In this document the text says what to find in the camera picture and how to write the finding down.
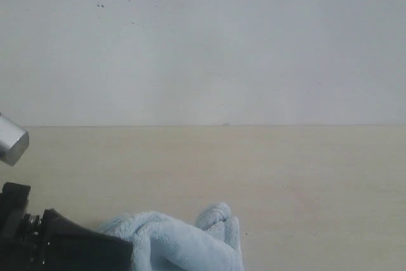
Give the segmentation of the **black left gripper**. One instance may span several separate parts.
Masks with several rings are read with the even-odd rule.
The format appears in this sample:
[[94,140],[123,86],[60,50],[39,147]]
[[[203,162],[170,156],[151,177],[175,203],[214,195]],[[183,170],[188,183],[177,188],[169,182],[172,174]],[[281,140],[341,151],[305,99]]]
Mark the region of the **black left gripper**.
[[1,189],[1,270],[130,270],[133,246],[47,209],[27,212],[31,186]]

